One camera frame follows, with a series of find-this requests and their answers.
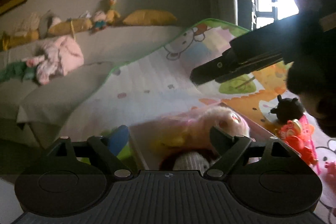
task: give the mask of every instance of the cartoon bear print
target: cartoon bear print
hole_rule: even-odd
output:
[[[328,175],[325,162],[336,161],[336,139],[327,142],[327,146],[316,147],[321,173],[319,175],[323,190],[320,203],[329,210],[328,224],[336,224],[336,177]]]
[[[165,45],[164,49],[168,52],[167,59],[170,61],[178,60],[182,52],[186,51],[194,41],[202,42],[205,39],[204,33],[210,29],[205,23],[198,24],[196,27],[188,29],[183,35],[168,45]]]

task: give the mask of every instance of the screw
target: screw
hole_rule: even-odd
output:
[[[126,169],[119,169],[116,172],[114,172],[114,175],[118,178],[126,178],[131,175],[131,172]]]
[[[210,170],[207,172],[207,175],[210,176],[210,177],[213,177],[213,178],[219,178],[219,177],[221,177],[222,175],[224,175],[224,173],[223,173],[223,171],[218,170],[218,169],[210,169]]]

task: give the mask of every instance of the play mat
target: play mat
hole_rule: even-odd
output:
[[[270,110],[277,105],[277,95],[294,96],[286,90],[290,65],[280,62],[222,84],[211,81],[195,86],[189,80],[193,68],[221,56],[232,39],[246,32],[227,22],[206,19],[164,47],[115,68],[114,72],[120,73],[111,73],[105,84],[71,114],[61,135],[79,141],[122,124],[132,128],[161,115],[218,102],[273,132],[276,116]],[[327,138],[312,117],[308,119],[315,126],[313,140],[318,146],[324,186],[315,212],[326,223],[335,224],[336,189],[325,178],[324,161],[336,160],[336,140]]]

